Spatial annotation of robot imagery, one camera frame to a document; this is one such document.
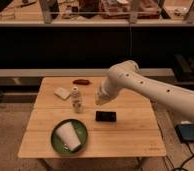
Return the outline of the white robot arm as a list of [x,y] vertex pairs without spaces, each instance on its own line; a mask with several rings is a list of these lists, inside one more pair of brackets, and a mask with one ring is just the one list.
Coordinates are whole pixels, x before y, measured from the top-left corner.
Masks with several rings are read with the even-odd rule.
[[108,103],[126,88],[163,104],[194,123],[194,91],[144,77],[138,70],[137,63],[132,60],[111,66],[98,88],[95,103]]

